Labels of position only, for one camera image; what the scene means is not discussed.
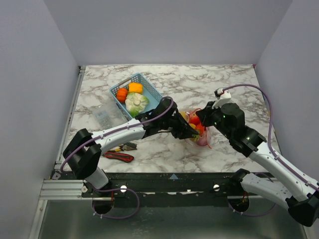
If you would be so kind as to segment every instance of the red tomato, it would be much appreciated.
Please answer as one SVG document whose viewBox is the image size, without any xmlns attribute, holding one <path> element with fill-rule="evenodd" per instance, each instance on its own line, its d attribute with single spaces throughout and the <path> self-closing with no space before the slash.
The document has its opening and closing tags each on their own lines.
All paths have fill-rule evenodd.
<svg viewBox="0 0 319 239">
<path fill-rule="evenodd" d="M 189 116 L 189 123 L 193 123 L 194 125 L 198 125 L 200 123 L 200 119 L 195 113 L 192 113 Z"/>
<path fill-rule="evenodd" d="M 205 127 L 201 125 L 201 123 L 199 123 L 198 125 L 196 125 L 195 130 L 199 131 L 199 135 L 202 135 L 205 132 Z"/>
</svg>

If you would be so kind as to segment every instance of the yellow bell pepper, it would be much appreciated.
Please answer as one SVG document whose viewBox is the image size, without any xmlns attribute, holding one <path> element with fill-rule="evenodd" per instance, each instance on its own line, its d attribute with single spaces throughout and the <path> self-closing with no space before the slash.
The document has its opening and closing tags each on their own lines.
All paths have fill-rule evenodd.
<svg viewBox="0 0 319 239">
<path fill-rule="evenodd" d="M 143 85 L 140 83 L 129 83 L 129 93 L 143 93 Z"/>
</svg>

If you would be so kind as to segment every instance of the metal floor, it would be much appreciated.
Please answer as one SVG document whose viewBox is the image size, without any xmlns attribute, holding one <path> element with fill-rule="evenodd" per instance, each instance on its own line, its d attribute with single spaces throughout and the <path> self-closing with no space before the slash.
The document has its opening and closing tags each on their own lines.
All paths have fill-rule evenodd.
<svg viewBox="0 0 319 239">
<path fill-rule="evenodd" d="M 251 199 L 249 213 L 268 210 L 268 200 Z M 133 209 L 114 209 L 122 216 Z M 90 200 L 48 201 L 41 239 L 306 239 L 304 227 L 277 207 L 264 217 L 245 217 L 229 208 L 141 208 L 126 220 L 93 216 Z"/>
</svg>

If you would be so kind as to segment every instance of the clear plastic container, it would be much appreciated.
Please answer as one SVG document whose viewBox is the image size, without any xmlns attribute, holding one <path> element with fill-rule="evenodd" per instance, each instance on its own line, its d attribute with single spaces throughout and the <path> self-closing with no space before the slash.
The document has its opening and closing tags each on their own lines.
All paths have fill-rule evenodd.
<svg viewBox="0 0 319 239">
<path fill-rule="evenodd" d="M 201 108 L 196 109 L 182 109 L 179 112 L 186 112 L 186 121 L 189 123 L 189 120 L 191 118 L 191 115 L 194 114 L 196 111 L 201 110 Z M 211 140 L 212 138 L 212 127 L 206 127 L 204 134 L 199 136 L 199 139 L 197 141 L 187 138 L 185 139 L 185 142 L 189 145 L 195 146 L 195 147 L 209 147 L 211 148 Z"/>
<path fill-rule="evenodd" d="M 103 129 L 116 127 L 128 121 L 111 97 L 92 113 Z"/>
</svg>

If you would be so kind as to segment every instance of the pliers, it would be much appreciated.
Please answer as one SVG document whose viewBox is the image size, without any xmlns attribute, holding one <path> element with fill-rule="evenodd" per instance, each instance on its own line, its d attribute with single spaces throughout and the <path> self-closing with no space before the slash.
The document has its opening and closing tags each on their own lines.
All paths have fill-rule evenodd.
<svg viewBox="0 0 319 239">
<path fill-rule="evenodd" d="M 135 143 L 127 142 L 124 144 L 121 144 L 118 148 L 109 150 L 109 152 L 120 152 L 120 151 L 125 151 L 125 150 L 136 150 L 137 145 Z"/>
</svg>

